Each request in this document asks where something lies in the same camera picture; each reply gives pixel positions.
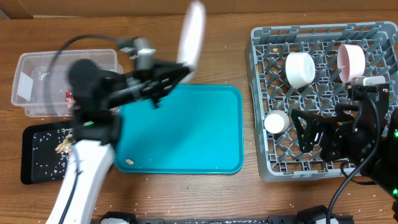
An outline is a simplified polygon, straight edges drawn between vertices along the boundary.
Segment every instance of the cable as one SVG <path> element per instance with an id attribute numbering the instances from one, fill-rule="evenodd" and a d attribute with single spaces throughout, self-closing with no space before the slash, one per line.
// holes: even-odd
<path id="1" fill-rule="evenodd" d="M 48 70 L 47 70 L 47 78 L 45 79 L 45 84 L 44 84 L 44 100 L 45 100 L 45 102 L 46 102 L 46 108 L 47 108 L 47 111 L 49 112 L 49 114 L 56 114 L 56 113 L 55 113 L 55 110 L 54 110 L 54 108 L 53 108 L 51 99 L 50 99 L 50 95 L 51 95 L 51 92 L 50 92 L 50 81 L 51 81 L 52 70 L 53 70 L 53 68 L 54 68 L 55 62 L 56 62 L 57 59 L 59 58 L 60 54 L 61 54 L 65 49 L 67 49 L 67 48 L 69 47 L 69 45 L 71 45 L 72 43 L 74 43 L 74 42 L 77 41 L 77 40 L 81 40 L 81 39 L 84 39 L 84 38 L 94 38 L 94 39 L 112 40 L 112 41 L 115 41 L 115 42 L 117 42 L 117 43 L 120 41 L 120 40 L 117 39 L 117 38 L 109 37 L 109 36 L 107 36 L 107 35 L 101 35 L 101 34 L 85 34 L 85 35 L 79 35 L 79 36 L 77 36 L 77 37 L 74 37 L 74 38 L 68 40 L 68 41 L 58 50 L 58 52 L 57 52 L 57 53 L 54 55 L 54 57 L 51 59 L 49 68 L 48 68 Z M 54 123 L 54 126 L 58 126 L 58 129 L 62 129 L 62 128 L 63 128 L 60 122 Z M 78 182 L 78 176 L 79 176 L 79 173 L 80 173 L 80 160 L 79 160 L 79 155 L 78 155 L 78 153 L 77 153 L 77 150 L 72 150 L 72 153 L 74 153 L 74 154 L 75 154 L 75 157 L 76 157 L 76 161 L 75 161 L 75 162 L 76 162 L 76 176 L 75 176 L 75 181 L 74 181 L 74 183 L 73 183 L 72 191 L 70 192 L 70 195 L 69 195 L 67 204 L 66 204 L 65 208 L 63 209 L 63 212 L 62 212 L 62 215 L 61 215 L 61 218 L 60 218 L 60 221 L 59 221 L 58 224 L 62 224 L 63 221 L 65 220 L 65 217 L 66 217 L 66 215 L 67 215 L 67 213 L 68 213 L 69 206 L 70 206 L 70 204 L 71 204 L 71 202 L 72 202 L 73 195 L 75 194 L 75 190 L 76 190 L 76 186 L 77 186 L 77 182 Z"/>
<path id="2" fill-rule="evenodd" d="M 58 224 L 62 224 L 63 221 L 65 220 L 65 217 L 67 216 L 69 206 L 70 206 L 70 204 L 71 204 L 71 202 L 72 202 L 73 195 L 75 194 L 78 176 L 79 176 L 79 174 L 80 174 L 79 153 L 77 152 L 77 150 L 75 150 L 75 145 L 71 145 L 71 147 L 72 147 L 72 153 L 75 155 L 75 162 L 76 162 L 76 175 L 75 175 L 75 181 L 73 182 L 72 190 L 70 191 L 70 195 L 69 195 L 67 204 L 65 205 L 65 208 L 63 209 L 63 212 L 62 212 L 62 215 L 61 215 L 61 218 L 60 218 L 60 221 L 58 222 Z"/>
<path id="3" fill-rule="evenodd" d="M 348 178 L 348 175 L 346 174 L 346 172 L 344 171 L 344 166 L 346 165 L 346 164 L 348 164 L 349 163 L 349 161 L 346 161 L 346 162 L 342 162 L 341 164 L 340 164 L 340 171 L 341 171 L 341 173 L 346 177 L 346 178 Z M 355 181 L 355 180 L 351 180 L 352 182 L 354 182 L 355 184 L 359 184 L 359 185 L 376 185 L 376 183 L 374 182 L 374 181 Z"/>
<path id="4" fill-rule="evenodd" d="M 328 207 L 328 213 L 326 215 L 326 224 L 330 224 L 330 219 L 331 219 L 331 211 L 333 210 L 333 206 L 335 205 L 337 198 L 339 197 L 339 195 L 342 193 L 343 189 L 347 186 L 347 184 L 350 182 L 350 180 L 353 179 L 353 177 L 366 165 L 366 163 L 369 162 L 369 160 L 375 155 L 376 151 L 377 151 L 377 147 L 379 146 L 379 141 L 380 141 L 380 116 L 379 116 L 379 112 L 377 110 L 376 104 L 370 100 L 368 98 L 368 96 L 365 94 L 364 98 L 366 100 L 369 101 L 369 103 L 371 104 L 373 111 L 374 111 L 374 117 L 375 117 L 375 121 L 376 121 L 376 140 L 374 142 L 374 146 L 373 146 L 373 150 L 371 151 L 371 153 L 368 155 L 367 158 L 365 158 L 362 163 L 357 166 L 347 177 L 347 179 L 340 185 L 340 187 L 337 189 L 336 193 L 334 194 L 334 196 L 331 198 L 330 200 L 330 204 Z"/>

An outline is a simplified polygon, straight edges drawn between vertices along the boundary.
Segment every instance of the pink cup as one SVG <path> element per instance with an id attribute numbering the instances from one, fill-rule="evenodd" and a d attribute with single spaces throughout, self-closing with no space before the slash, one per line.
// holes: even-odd
<path id="1" fill-rule="evenodd" d="M 365 71 L 365 54 L 360 46 L 342 44 L 338 48 L 337 67 L 341 69 L 340 79 L 343 83 L 355 77 L 363 76 Z"/>

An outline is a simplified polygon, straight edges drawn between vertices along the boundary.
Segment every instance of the gray crate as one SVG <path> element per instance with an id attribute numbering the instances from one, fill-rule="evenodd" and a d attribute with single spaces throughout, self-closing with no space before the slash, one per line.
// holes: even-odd
<path id="1" fill-rule="evenodd" d="M 252 30 L 246 47 L 246 67 L 254 105 L 254 137 L 259 174 L 268 182 L 315 180 L 342 176 L 340 164 L 346 159 L 324 162 L 320 146 L 301 153 L 295 127 L 290 118 L 282 134 L 267 133 L 264 118 L 271 110 L 290 115 L 297 108 L 333 116 L 337 103 L 347 103 L 345 84 L 340 81 L 337 50 L 341 44 L 363 48 L 365 76 L 383 75 L 390 83 L 390 115 L 398 107 L 398 28 L 391 22 L 327 24 L 314 26 L 258 27 Z M 314 82 L 303 88 L 291 87 L 285 77 L 284 63 L 290 52 L 312 55 L 316 74 Z M 351 172 L 354 164 L 345 171 Z"/>

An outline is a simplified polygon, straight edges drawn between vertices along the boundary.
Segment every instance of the teal mat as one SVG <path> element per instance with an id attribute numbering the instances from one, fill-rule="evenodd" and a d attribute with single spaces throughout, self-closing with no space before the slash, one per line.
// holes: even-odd
<path id="1" fill-rule="evenodd" d="M 114 163 L 122 172 L 233 174 L 243 166 L 242 95 L 233 86 L 179 85 L 158 109 L 146 100 L 120 115 Z"/>

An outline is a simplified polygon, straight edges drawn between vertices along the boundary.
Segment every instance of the sticker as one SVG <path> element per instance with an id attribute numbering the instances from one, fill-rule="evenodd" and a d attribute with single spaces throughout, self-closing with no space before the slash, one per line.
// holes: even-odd
<path id="1" fill-rule="evenodd" d="M 17 94 L 23 99 L 30 101 L 30 95 L 32 94 L 33 79 L 21 72 L 19 77 Z"/>

